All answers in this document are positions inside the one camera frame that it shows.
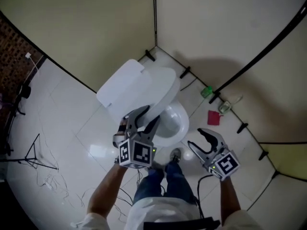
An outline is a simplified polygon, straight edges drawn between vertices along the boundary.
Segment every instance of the white toilet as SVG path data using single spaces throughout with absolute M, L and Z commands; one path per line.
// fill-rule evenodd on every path
M 153 138 L 156 146 L 168 147 L 180 142 L 189 129 L 189 117 L 177 100 L 180 81 L 171 68 L 144 68 L 128 60 L 97 92 L 97 99 L 116 123 L 130 111 L 150 105 L 138 125 L 146 126 L 160 115 L 161 121 Z

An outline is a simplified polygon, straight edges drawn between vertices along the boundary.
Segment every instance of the person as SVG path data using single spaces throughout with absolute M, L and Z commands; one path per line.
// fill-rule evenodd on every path
M 165 167 L 168 185 L 163 196 L 160 183 L 164 171 L 156 163 L 149 168 L 148 176 L 143 178 L 135 193 L 125 229 L 142 230 L 144 222 L 178 222 L 200 218 L 192 189 L 179 166 L 180 158 L 180 149 L 174 149 Z M 96 188 L 88 204 L 83 230 L 110 229 L 106 219 L 114 206 L 126 170 L 114 164 Z M 246 211 L 241 210 L 230 178 L 221 181 L 221 217 L 220 229 L 223 230 L 261 229 Z

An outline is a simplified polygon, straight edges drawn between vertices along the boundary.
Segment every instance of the white wall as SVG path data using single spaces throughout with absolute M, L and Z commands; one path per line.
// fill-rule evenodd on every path
M 307 219 L 307 182 L 275 177 L 248 211 L 264 230 L 297 230 Z
M 31 41 L 94 90 L 154 47 L 153 0 L 0 0 Z
M 291 21 L 305 0 L 157 0 L 158 46 L 217 89 Z M 261 142 L 306 141 L 305 19 L 222 91 L 244 95 L 235 113 Z

